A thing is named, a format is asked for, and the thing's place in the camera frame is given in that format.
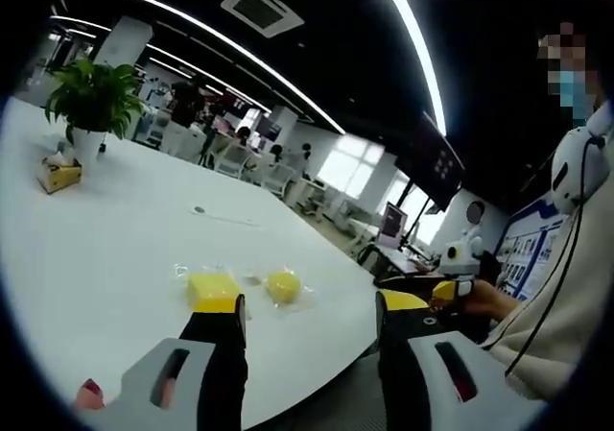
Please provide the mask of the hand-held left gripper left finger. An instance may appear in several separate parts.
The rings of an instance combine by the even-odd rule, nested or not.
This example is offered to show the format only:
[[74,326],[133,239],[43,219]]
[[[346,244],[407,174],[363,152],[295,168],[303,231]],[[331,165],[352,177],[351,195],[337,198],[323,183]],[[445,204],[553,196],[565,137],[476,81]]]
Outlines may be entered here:
[[179,338],[158,343],[89,413],[91,430],[239,430],[248,379],[245,296],[195,312]]

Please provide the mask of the person's right hand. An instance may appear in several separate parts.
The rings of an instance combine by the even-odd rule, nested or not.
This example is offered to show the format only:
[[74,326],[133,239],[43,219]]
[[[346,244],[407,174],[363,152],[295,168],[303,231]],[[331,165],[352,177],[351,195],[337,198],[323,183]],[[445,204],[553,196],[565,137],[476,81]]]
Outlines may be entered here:
[[490,283],[476,280],[466,309],[474,314],[488,316],[492,320],[500,322],[519,305],[519,300],[501,292]]

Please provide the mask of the person's left hand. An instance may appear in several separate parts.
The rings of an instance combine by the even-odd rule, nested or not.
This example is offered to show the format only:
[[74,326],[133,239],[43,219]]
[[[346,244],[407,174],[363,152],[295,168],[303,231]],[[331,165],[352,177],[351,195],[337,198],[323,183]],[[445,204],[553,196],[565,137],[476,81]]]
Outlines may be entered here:
[[103,391],[92,378],[82,383],[73,400],[73,406],[86,410],[100,410],[106,406]]

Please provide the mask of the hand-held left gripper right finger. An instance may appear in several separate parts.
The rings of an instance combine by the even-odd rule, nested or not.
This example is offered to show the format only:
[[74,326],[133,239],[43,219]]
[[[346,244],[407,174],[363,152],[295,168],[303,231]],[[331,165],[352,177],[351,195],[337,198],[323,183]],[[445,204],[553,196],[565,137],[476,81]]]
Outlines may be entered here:
[[544,409],[509,386],[503,364],[444,331],[423,299],[380,289],[375,301],[389,430],[524,430]]

